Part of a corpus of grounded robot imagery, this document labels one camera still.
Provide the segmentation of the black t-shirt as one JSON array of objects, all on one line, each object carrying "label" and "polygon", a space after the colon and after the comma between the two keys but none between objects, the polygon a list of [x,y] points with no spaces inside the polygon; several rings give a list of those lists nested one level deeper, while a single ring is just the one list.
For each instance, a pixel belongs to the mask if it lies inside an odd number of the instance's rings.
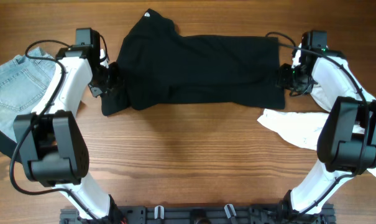
[{"label": "black t-shirt", "polygon": [[148,9],[112,64],[119,83],[101,98],[105,116],[157,104],[237,103],[281,110],[277,39],[182,36],[172,20]]}]

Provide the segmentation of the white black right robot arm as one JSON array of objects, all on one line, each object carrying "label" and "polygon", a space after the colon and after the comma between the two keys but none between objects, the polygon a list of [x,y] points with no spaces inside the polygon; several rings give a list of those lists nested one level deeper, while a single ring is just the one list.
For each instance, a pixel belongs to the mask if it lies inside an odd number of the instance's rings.
[{"label": "white black right robot arm", "polygon": [[290,219],[319,214],[346,182],[376,168],[376,100],[350,72],[345,55],[327,46],[327,33],[311,30],[289,46],[293,63],[279,69],[277,85],[291,97],[319,87],[331,105],[316,143],[317,161],[281,202]]}]

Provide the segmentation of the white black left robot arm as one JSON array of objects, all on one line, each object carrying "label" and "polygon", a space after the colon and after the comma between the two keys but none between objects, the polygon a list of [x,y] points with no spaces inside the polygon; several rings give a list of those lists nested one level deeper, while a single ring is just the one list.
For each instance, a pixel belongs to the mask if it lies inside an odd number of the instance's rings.
[{"label": "white black left robot arm", "polygon": [[[127,223],[111,195],[88,172],[88,148],[75,120],[86,88],[102,99],[105,116],[128,105],[121,96],[124,80],[117,64],[108,63],[107,50],[100,49],[104,44],[104,37],[91,28],[77,29],[75,44],[63,44],[53,59],[56,69],[44,97],[29,114],[14,120],[17,145],[9,177],[22,194],[60,192],[76,207],[82,223]],[[45,190],[32,192],[18,186],[14,177],[17,158],[25,176]]]}]

